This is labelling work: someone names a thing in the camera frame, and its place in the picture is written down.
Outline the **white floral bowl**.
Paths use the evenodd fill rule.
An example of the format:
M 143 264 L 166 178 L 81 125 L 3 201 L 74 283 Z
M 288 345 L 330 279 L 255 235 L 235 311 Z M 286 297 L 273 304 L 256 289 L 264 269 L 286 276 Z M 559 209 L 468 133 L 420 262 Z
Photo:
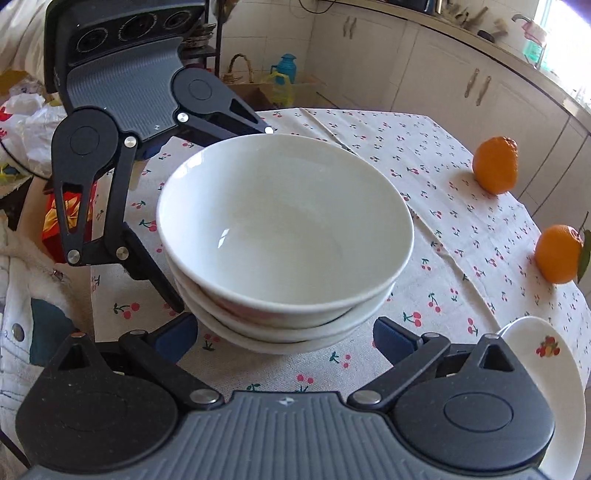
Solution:
M 188 299 L 230 330 L 245 337 L 269 343 L 315 341 L 349 333 L 350 330 L 360 327 L 378 312 L 396 285 L 393 283 L 384 289 L 383 293 L 356 305 L 335 319 L 322 320 L 321 323 L 276 313 L 266 315 L 263 319 L 252 320 L 246 318 L 245 308 L 238 308 L 235 313 L 229 307 L 222 306 L 221 301 L 215 302 L 211 295 L 207 295 L 197 286 L 197 283 L 181 272 L 168 254 L 165 254 L 165 258 L 178 287 L 183 289 L 188 295 Z
M 165 253 L 247 319 L 335 319 L 398 279 L 414 248 L 410 211 L 377 168 L 287 134 L 235 137 L 182 163 L 160 192 Z
M 174 282 L 189 310 L 215 335 L 246 350 L 272 355 L 303 354 L 339 343 L 377 314 L 393 289 L 388 287 L 384 293 L 325 325 L 308 329 L 277 329 L 240 320 L 215 305 L 201 291 L 193 294 L 179 280 Z

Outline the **white floral plate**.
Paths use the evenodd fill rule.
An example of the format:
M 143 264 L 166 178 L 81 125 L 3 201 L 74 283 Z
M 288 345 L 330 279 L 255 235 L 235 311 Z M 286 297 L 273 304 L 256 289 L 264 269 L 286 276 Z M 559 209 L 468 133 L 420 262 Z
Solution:
M 575 477 L 586 433 L 583 384 L 566 340 L 546 320 L 526 316 L 499 335 L 545 397 L 555 418 L 554 436 L 540 464 L 551 479 Z

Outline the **white kitchen cabinets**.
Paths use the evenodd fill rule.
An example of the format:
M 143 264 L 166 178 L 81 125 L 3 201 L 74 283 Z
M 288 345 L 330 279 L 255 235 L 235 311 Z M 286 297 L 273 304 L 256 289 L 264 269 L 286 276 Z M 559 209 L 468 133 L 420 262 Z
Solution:
M 426 115 L 469 150 L 514 139 L 513 194 L 535 222 L 589 222 L 590 116 L 513 55 L 416 12 L 324 1 L 305 67 L 337 107 Z

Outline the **kitchen faucet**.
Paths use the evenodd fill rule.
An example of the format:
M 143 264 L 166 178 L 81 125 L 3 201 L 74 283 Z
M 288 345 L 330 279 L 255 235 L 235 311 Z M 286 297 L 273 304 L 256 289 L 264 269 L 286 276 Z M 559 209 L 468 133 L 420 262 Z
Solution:
M 526 47 L 523 53 L 526 62 L 540 71 L 547 49 L 547 32 L 531 18 L 521 13 L 513 15 L 512 21 L 522 23 L 521 28 L 526 39 Z

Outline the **red snack box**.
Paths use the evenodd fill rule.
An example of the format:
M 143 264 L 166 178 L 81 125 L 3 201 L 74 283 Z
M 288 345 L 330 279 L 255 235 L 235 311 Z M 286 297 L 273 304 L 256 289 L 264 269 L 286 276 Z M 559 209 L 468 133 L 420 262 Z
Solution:
M 89 205 L 87 207 L 87 220 L 84 231 L 85 241 L 90 241 L 92 239 L 93 202 L 95 192 L 96 185 L 93 185 L 90 191 Z M 46 197 L 47 202 L 44 215 L 44 223 L 41 233 L 41 242 L 51 258 L 58 262 L 64 262 L 65 256 L 61 243 L 58 212 L 56 208 L 56 201 L 53 189 L 50 187 L 46 188 L 44 190 L 44 195 Z M 76 230 L 80 200 L 80 193 L 66 192 L 63 194 L 64 209 L 69 232 L 74 232 Z

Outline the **cardboard box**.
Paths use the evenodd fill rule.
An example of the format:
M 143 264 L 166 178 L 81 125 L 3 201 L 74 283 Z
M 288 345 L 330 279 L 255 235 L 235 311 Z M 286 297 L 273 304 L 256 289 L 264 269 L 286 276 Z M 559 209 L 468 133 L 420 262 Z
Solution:
M 229 75 L 224 75 L 222 79 L 225 85 L 256 111 L 334 107 L 332 102 L 322 96 L 315 82 L 280 85 L 276 80 L 279 78 L 270 75 L 256 82 Z

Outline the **yellow oil bottle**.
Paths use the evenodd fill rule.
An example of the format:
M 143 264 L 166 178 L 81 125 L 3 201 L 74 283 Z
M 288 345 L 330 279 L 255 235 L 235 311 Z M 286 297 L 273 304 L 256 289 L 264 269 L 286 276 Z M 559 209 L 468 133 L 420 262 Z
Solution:
M 294 106 L 294 87 L 287 77 L 280 80 L 279 73 L 270 73 L 263 82 L 263 93 L 270 103 L 279 108 L 291 108 Z

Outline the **blue thermos jug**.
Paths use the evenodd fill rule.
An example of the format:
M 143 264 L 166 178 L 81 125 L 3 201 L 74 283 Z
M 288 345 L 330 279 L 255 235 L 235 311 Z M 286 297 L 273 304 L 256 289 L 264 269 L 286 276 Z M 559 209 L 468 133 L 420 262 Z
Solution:
M 270 73 L 279 73 L 281 81 L 284 81 L 284 78 L 287 77 L 290 83 L 294 84 L 297 77 L 296 59 L 297 57 L 294 54 L 283 54 L 279 63 L 270 66 Z

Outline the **orange with green leaf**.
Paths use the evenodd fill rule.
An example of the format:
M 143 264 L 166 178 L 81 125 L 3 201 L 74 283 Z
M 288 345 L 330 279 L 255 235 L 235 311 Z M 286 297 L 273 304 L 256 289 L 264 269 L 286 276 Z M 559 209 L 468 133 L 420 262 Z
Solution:
M 579 228 L 554 224 L 540 235 L 534 260 L 542 276 L 555 285 L 579 283 L 590 266 L 590 230 L 585 227 L 589 211 Z

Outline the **bumpy orange without leaf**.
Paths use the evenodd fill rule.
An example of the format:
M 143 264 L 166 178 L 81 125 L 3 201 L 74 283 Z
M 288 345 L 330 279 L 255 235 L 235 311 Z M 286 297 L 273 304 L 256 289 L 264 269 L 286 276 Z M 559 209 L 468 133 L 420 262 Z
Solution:
M 509 192 L 519 175 L 518 144 L 504 136 L 486 140 L 474 154 L 472 169 L 478 184 L 489 194 Z

